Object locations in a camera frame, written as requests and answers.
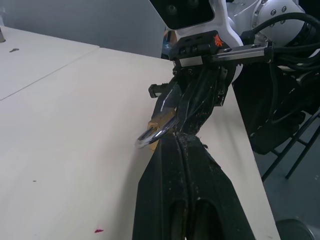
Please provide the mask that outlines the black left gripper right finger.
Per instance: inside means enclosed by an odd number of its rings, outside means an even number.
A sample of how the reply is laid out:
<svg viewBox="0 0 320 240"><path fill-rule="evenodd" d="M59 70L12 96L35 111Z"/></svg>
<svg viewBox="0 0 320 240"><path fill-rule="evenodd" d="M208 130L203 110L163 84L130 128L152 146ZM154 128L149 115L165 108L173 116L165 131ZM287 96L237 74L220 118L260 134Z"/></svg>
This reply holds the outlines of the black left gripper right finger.
<svg viewBox="0 0 320 240"><path fill-rule="evenodd" d="M231 180L200 139L177 139L188 190L187 240L256 240Z"/></svg>

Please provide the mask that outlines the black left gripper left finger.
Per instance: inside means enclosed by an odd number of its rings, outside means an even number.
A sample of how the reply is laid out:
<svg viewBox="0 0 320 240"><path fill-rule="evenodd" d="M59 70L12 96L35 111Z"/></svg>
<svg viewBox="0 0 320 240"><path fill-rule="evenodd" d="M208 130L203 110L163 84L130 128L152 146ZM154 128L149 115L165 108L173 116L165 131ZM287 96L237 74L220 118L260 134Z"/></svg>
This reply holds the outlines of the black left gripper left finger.
<svg viewBox="0 0 320 240"><path fill-rule="evenodd" d="M132 240L184 240L188 193L176 137L161 138L137 189Z"/></svg>

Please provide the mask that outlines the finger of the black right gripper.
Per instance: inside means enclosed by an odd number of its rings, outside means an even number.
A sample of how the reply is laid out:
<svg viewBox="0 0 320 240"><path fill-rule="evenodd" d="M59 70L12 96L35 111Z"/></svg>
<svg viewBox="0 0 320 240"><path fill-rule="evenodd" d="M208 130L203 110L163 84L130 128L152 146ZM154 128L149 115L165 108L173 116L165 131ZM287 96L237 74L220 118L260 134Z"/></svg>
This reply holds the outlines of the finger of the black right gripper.
<svg viewBox="0 0 320 240"><path fill-rule="evenodd" d="M214 107L223 104L225 95L226 85L220 67L197 68L177 108L176 132L196 135Z"/></svg>
<svg viewBox="0 0 320 240"><path fill-rule="evenodd" d="M152 99L157 98L151 118L154 118L165 108L177 107L182 96L177 75L169 83L151 84L148 92Z"/></svg>

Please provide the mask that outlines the brass padlock with silver shackle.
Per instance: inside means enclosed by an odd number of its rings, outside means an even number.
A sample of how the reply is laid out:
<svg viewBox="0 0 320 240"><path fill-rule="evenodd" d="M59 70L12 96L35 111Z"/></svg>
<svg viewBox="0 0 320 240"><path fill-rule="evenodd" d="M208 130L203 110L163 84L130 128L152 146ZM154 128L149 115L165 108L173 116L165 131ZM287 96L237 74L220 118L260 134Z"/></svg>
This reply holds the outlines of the brass padlock with silver shackle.
<svg viewBox="0 0 320 240"><path fill-rule="evenodd" d="M169 133L177 122L176 109L166 107L148 122L146 131L137 138L135 146L138 149L149 147L155 151L159 140Z"/></svg>

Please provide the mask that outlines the grey round robot part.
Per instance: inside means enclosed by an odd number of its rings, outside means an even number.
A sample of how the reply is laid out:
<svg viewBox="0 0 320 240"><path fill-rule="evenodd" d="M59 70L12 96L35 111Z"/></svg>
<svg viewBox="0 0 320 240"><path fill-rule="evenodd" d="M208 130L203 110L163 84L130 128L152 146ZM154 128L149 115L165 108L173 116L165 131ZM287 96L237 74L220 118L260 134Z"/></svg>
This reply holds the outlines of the grey round robot part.
<svg viewBox="0 0 320 240"><path fill-rule="evenodd" d="M320 228L297 219L278 220L276 228L280 240L320 240Z"/></svg>

